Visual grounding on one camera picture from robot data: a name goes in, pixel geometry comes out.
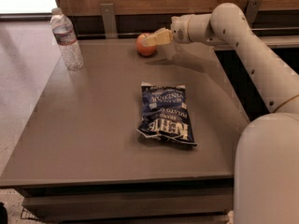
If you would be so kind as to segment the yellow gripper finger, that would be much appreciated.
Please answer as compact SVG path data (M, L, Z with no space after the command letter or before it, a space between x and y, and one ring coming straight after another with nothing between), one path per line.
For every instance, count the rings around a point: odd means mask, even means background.
M154 32L156 35L163 35L163 36L171 36L172 32L169 29L166 29L165 27L158 29Z
M150 34L146 38L143 39L143 44L145 46L161 46L170 44L173 41L173 36L163 36L163 35L156 35Z

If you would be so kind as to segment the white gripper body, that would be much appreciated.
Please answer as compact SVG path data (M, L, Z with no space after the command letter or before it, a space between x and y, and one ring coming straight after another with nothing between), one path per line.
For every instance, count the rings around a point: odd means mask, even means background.
M181 44L189 44L189 22L192 15L173 16L171 18L170 29L174 40Z

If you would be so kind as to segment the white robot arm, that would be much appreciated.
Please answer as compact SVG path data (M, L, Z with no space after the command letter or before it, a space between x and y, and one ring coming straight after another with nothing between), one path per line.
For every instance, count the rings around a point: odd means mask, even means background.
M209 14L175 16L143 44L209 39L235 51L267 110L238 140L227 224L299 224L299 76L253 33L242 9L222 3Z

